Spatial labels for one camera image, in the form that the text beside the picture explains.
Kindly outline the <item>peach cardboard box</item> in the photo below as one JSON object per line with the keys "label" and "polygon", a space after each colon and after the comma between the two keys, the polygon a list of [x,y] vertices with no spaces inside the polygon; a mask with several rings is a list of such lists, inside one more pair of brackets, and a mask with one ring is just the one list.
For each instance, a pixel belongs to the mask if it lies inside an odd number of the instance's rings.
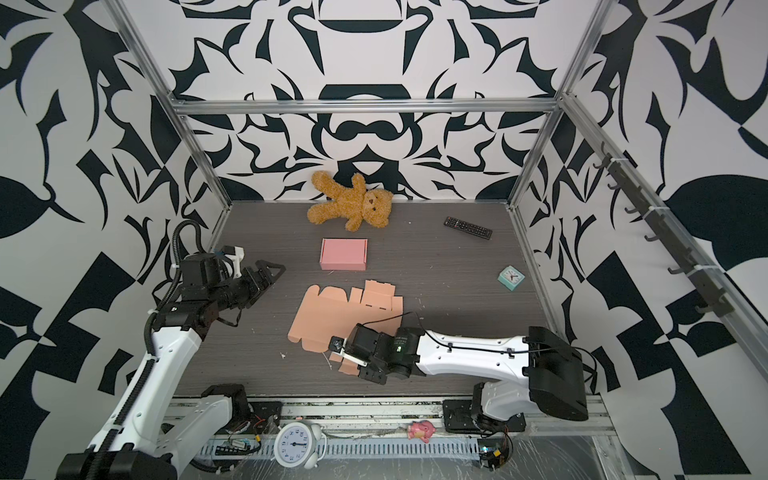
{"label": "peach cardboard box", "polygon": [[287,338],[308,352],[325,353],[333,336],[347,338],[358,323],[393,335],[404,313],[404,300],[395,290],[392,284],[374,280],[350,291],[312,285],[304,294]]}

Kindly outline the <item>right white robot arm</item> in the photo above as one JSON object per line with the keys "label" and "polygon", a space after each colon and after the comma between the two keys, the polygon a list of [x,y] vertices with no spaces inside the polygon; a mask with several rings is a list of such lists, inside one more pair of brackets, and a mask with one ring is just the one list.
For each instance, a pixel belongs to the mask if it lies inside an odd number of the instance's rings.
{"label": "right white robot arm", "polygon": [[488,339],[421,327],[390,335],[358,323],[347,337],[333,337],[329,350],[354,363],[359,378],[380,385],[415,375],[481,378],[470,407],[481,429],[535,411],[566,421],[589,418],[581,351],[544,327]]}

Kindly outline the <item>pink cardboard box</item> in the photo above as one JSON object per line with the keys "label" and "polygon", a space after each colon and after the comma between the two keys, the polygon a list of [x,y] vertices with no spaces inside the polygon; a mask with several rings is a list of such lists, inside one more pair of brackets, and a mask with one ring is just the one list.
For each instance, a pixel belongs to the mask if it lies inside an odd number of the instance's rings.
{"label": "pink cardboard box", "polygon": [[324,238],[319,264],[324,271],[365,271],[367,239]]}

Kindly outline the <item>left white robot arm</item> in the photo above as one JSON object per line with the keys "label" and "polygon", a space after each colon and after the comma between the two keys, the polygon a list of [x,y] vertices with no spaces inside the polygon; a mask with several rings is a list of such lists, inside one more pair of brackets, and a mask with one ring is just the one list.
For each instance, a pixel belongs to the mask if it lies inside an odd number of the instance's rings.
{"label": "left white robot arm", "polygon": [[143,329],[146,353],[102,429],[81,453],[64,457],[59,479],[176,479],[203,445],[219,430],[236,429],[252,418],[241,384],[207,388],[178,425],[162,429],[177,386],[211,326],[227,310],[251,308],[285,273],[285,266],[259,260],[241,264],[244,251],[181,254],[181,232],[194,221],[179,223],[171,236],[174,276]]}

